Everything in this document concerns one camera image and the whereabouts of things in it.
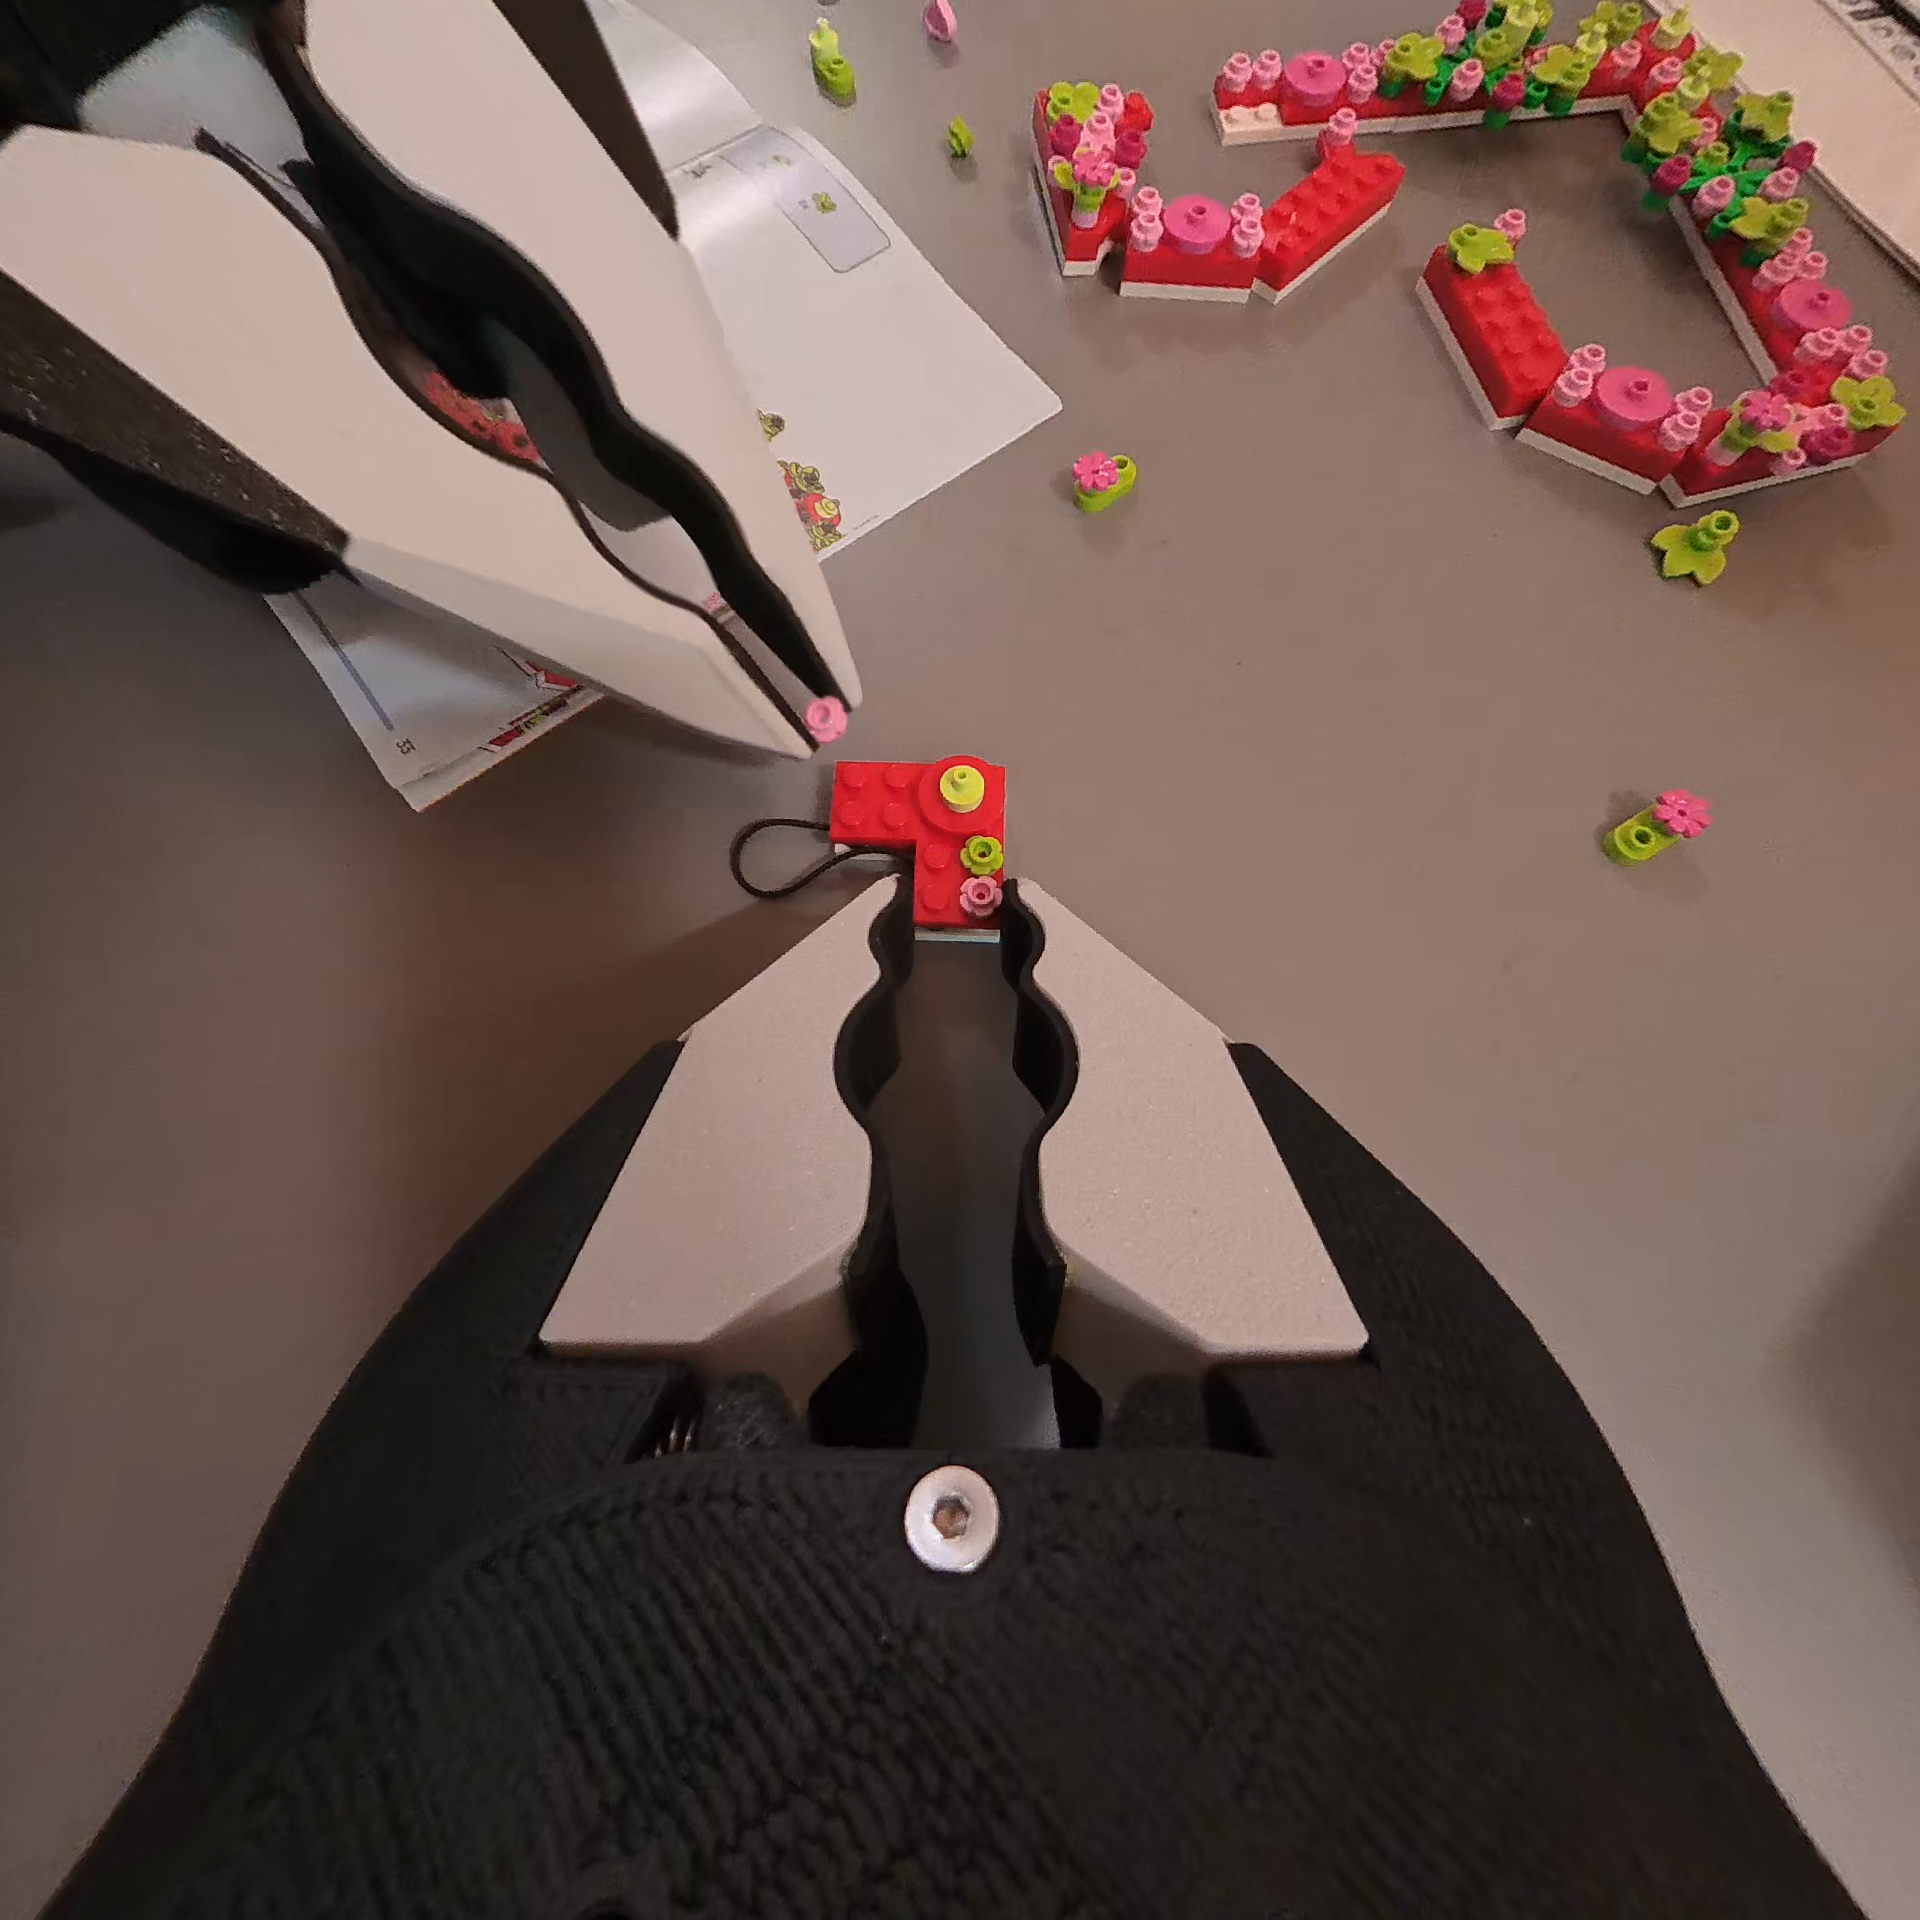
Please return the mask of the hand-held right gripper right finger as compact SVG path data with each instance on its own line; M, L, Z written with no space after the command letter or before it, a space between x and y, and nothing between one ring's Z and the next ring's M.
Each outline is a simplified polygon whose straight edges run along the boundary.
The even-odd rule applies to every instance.
M1015 1072L1040 1104L1015 1206L1034 1362L1142 1381L1350 1359L1364 1327L1241 1072L1248 1047L1030 880L1001 909Z

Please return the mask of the clear bag with paper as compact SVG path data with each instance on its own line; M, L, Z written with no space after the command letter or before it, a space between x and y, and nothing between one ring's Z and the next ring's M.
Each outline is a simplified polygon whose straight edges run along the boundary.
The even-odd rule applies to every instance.
M1647 10L1677 10L1698 42L1740 57L1713 88L1716 108L1790 93L1790 136L1814 141L1818 197L1918 274L1914 5L1650 2Z

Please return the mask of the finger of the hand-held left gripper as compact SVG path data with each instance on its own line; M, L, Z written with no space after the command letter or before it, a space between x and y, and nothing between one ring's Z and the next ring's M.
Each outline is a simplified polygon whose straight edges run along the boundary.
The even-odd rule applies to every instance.
M401 384L338 234L238 150L26 128L1 212L4 271L343 528L335 574L709 735L813 751L800 708L751 716L713 638L655 621L538 456L462 438Z
M794 718L727 621L809 698L862 686L713 313L655 145L591 5L285 5L282 95L338 238L428 361L509 400L568 508L674 524L655 621L709 634L751 716Z

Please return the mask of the large lego heart frame segment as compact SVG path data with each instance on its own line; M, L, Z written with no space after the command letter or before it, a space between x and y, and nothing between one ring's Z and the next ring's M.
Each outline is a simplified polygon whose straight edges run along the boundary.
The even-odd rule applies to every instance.
M1216 134L1222 145L1311 136L1320 154L1384 130L1617 113L1640 207L1673 218L1760 382L1716 400L1597 342L1562 342L1520 271L1525 212L1511 207L1454 229L1415 286L1482 423L1670 505L1865 464L1908 408L1817 249L1817 143L1790 136L1792 95L1716 108L1740 57L1698 42L1677 10L1593 5L1569 38L1549 38L1549 24L1551 5L1448 5L1429 32L1340 54L1234 53L1212 81Z

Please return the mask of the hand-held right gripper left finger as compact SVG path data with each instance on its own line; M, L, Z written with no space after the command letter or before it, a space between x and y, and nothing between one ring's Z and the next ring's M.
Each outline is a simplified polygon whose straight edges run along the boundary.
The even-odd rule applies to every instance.
M872 881L681 1040L542 1325L565 1354L911 1404L916 1298L872 1101L898 1069L909 888Z

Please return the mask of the red corner lego with string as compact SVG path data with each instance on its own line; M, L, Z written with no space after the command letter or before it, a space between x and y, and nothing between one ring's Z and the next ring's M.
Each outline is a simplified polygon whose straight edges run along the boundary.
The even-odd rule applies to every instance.
M746 842L769 829L813 831L828 852L789 880L759 885L740 861ZM840 759L831 768L823 820L746 822L736 831L727 864L746 895L776 900L856 856L892 856L909 877L918 940L993 943L1008 881L1005 768L974 754Z

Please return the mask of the lego instruction booklet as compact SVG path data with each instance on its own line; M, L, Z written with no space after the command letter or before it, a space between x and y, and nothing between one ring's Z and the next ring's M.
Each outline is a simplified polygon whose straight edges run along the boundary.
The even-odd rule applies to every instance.
M681 233L828 557L1055 416L1055 392L818 141L695 134ZM266 601L388 788L428 808L602 701L330 577Z

